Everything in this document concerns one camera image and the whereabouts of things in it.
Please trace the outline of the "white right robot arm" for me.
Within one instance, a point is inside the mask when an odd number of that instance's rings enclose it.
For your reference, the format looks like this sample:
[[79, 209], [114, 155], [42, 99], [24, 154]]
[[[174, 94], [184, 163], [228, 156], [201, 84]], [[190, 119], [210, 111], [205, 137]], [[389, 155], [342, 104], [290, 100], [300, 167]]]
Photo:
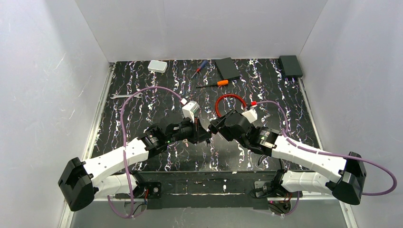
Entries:
[[227, 141], [236, 140], [253, 153], [287, 160], [308, 171], [280, 171], [277, 181], [288, 192], [308, 191], [333, 195], [339, 201], [359, 205], [366, 179], [360, 154], [350, 152], [341, 157], [286, 137], [268, 127], [255, 126], [257, 114], [249, 110], [232, 110], [210, 122], [209, 130], [220, 133]]

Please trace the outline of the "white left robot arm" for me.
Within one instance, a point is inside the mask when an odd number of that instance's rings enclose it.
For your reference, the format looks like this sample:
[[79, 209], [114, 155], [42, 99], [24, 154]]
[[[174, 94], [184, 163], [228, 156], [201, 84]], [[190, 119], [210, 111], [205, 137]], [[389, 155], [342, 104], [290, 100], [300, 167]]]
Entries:
[[58, 180], [58, 186], [71, 211], [79, 211], [99, 197], [133, 193], [140, 183], [132, 174], [121, 174], [132, 164], [146, 161], [167, 150], [169, 144], [187, 140], [192, 144], [209, 143], [211, 132], [197, 118], [169, 123], [161, 120], [123, 146], [98, 157], [69, 160]]

